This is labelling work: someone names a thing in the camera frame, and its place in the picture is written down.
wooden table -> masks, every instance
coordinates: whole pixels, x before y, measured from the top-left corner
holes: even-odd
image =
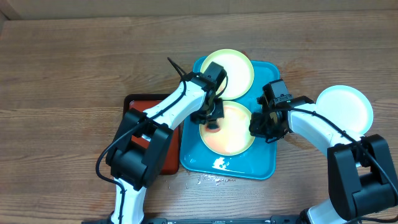
[[[106,217],[115,186],[94,167],[119,125],[124,97],[174,91],[179,77],[166,57],[190,70],[225,48],[277,65],[295,96],[316,100],[332,85],[359,89],[374,110],[369,134],[388,140],[398,164],[398,11],[7,21],[0,40],[0,223]],[[325,157],[290,134],[278,143],[270,179],[216,179],[181,166],[148,189],[145,212],[297,214],[326,199],[327,189]]]

robotic arm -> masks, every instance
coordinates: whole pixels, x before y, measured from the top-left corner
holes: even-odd
[[[282,138],[287,132],[297,133],[312,143],[328,159],[330,199],[304,210],[305,223],[340,224],[397,205],[397,175],[385,139],[375,134],[364,137],[322,116],[321,108],[306,96],[293,98],[283,80],[263,87],[258,98],[262,113],[253,113],[250,132],[267,142]],[[360,150],[364,148],[385,171]],[[358,175],[357,166],[371,167],[371,172]]]
[[[111,175],[124,191],[117,186],[114,213],[103,223],[139,224],[143,220],[146,188],[160,173],[173,130],[187,116],[196,124],[216,126],[216,120],[223,117],[223,104],[215,93],[225,77],[223,67],[212,63],[204,73],[184,75],[177,90],[157,106],[143,113],[131,109],[124,115],[115,144],[106,155]],[[382,137],[339,131],[346,128],[339,124],[336,129],[331,121],[322,119],[325,118],[322,110],[306,96],[293,98],[283,80],[268,83],[263,91],[258,99],[262,112],[252,114],[251,134],[270,143],[288,132],[298,133],[328,159],[330,199],[304,210],[297,223],[346,223],[396,206],[393,186],[398,186],[397,175],[388,144]],[[135,132],[125,135],[134,128]],[[132,135],[150,141],[149,147],[144,149],[132,142]],[[366,149],[385,174],[358,146]],[[359,176],[356,166],[370,166],[371,172]]]
[[[124,115],[114,138],[117,144],[106,155],[111,175],[124,187],[123,192],[120,186],[116,187],[112,223],[138,224],[143,220],[146,188],[160,174],[172,133],[187,116],[198,124],[216,124],[217,118],[224,116],[223,102],[216,97],[216,90],[225,77],[223,67],[211,63],[204,73],[185,74],[179,87],[157,106],[143,113],[131,109]],[[145,125],[124,136],[140,123]],[[148,148],[132,142],[132,135],[150,141]]]

wood grain surface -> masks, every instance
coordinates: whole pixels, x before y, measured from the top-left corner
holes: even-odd
[[[106,217],[115,186],[95,175],[131,93],[171,93],[184,69],[218,49],[280,69],[295,96],[349,85],[371,101],[369,134],[398,164],[398,11],[6,21],[0,40],[0,223]],[[108,174],[104,165],[102,172]],[[150,217],[297,214],[328,197],[325,157],[298,135],[278,143],[265,181],[189,172],[159,177]],[[378,217],[393,217],[392,208]]]
[[[398,0],[0,0],[10,20],[398,9]]]
[[[5,15],[0,11],[0,38],[1,38],[2,25],[6,20],[7,18],[5,17]]]

teal tray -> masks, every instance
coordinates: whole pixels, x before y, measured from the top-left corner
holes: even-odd
[[[200,72],[200,67],[206,57],[199,58],[193,65],[194,72]],[[254,67],[254,81],[250,90],[238,99],[232,100],[245,106],[250,112],[261,112],[257,104],[262,87],[279,79],[278,68],[269,62],[251,61]],[[257,180],[269,178],[276,168],[277,144],[267,144],[265,139],[256,138],[253,144],[235,156],[222,156],[208,149],[201,140],[199,125],[188,117],[184,121],[180,161],[188,170],[210,174],[229,175]]]

wire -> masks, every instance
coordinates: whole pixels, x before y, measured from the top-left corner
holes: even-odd
[[[173,62],[173,60],[171,60],[169,57],[167,58],[167,60],[169,60],[169,62],[172,64],[172,66],[174,67],[174,69],[178,72],[178,74],[180,75],[181,81],[183,82],[184,85],[184,89],[181,92],[181,95],[175,100],[173,101],[171,104],[169,104],[168,106],[166,106],[164,109],[162,109],[161,111],[159,111],[157,114],[153,115],[152,117],[146,119],[144,122],[142,123],[138,123],[137,125],[135,125],[132,129],[130,129],[129,131],[125,132],[122,136],[118,137],[115,141],[113,141],[107,148],[105,148],[105,150],[101,153],[101,155],[99,155],[98,160],[95,164],[95,173],[97,174],[97,176],[100,179],[103,179],[109,183],[112,184],[116,184],[117,186],[120,187],[121,191],[120,193],[122,194],[122,199],[120,202],[120,210],[119,210],[119,224],[122,224],[122,214],[123,214],[123,205],[124,205],[124,198],[126,196],[126,190],[123,186],[122,183],[117,182],[113,179],[107,178],[104,175],[101,174],[100,172],[100,164],[102,159],[104,158],[105,154],[108,153],[108,151],[116,144],[118,143],[121,139],[125,138],[126,136],[129,136],[130,134],[133,135],[139,128],[143,127],[145,124],[147,124],[148,122],[154,120],[155,118],[159,117],[160,115],[164,114],[167,110],[169,110],[171,107],[173,107],[175,104],[177,104],[185,95],[185,93],[187,92],[187,83],[182,75],[182,73],[184,73],[184,75],[186,75],[187,73],[180,68],[175,62]]]
[[[380,173],[390,183],[390,185],[391,185],[391,187],[392,187],[392,189],[394,191],[394,196],[395,196],[395,200],[396,200],[395,205],[397,205],[397,199],[398,199],[397,188],[392,183],[390,177],[386,174],[386,171],[384,171],[384,169],[375,160],[375,158],[372,155],[370,155],[370,153],[367,150],[365,150],[365,148],[362,147],[362,145],[360,145],[360,143],[358,143],[355,139],[353,139],[351,136],[349,136],[345,131],[343,131],[337,125],[335,125],[333,122],[331,122],[328,118],[318,114],[316,111],[308,111],[308,110],[303,110],[303,109],[298,109],[298,108],[283,108],[283,109],[276,109],[276,110],[267,111],[267,113],[264,113],[263,115],[265,116],[266,121],[267,121],[268,118],[269,118],[269,115],[271,113],[282,112],[282,111],[298,111],[298,112],[308,113],[308,114],[311,114],[313,116],[316,116],[316,117],[322,119],[327,124],[329,124],[333,129],[335,129],[337,132],[339,132],[343,137],[345,137],[346,139],[350,140],[359,150],[361,150],[361,152],[363,154],[365,154],[369,158],[369,160],[371,161],[372,165],[376,166],[377,169],[380,171]],[[378,223],[394,223],[394,222],[398,221],[398,216],[396,216],[395,218],[392,218],[392,219],[388,219],[388,220],[378,219],[378,218],[358,217],[358,218],[355,218],[355,219],[353,219],[351,221],[346,222],[345,224],[361,222],[361,221],[371,221],[371,222],[378,222]]]
[[[225,76],[225,78],[226,78],[225,87],[223,88],[223,90],[222,90],[219,94],[217,94],[217,95],[215,96],[216,99],[219,98],[219,97],[224,93],[226,87],[228,86],[228,76]]]

